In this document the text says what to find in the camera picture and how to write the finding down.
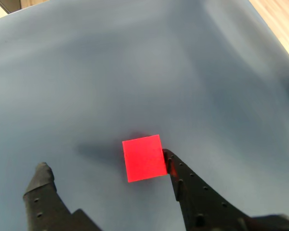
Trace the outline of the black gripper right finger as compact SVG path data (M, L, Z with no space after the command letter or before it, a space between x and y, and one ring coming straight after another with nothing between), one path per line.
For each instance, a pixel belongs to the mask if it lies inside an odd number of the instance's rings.
M167 173L187 231L247 231L246 214L230 204L186 163L163 149Z

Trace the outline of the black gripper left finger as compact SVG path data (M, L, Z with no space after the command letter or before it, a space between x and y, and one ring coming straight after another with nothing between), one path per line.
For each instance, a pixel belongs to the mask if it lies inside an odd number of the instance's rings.
M52 169L45 162L36 166L23 200L29 231L100 230L83 210L68 210L57 193Z

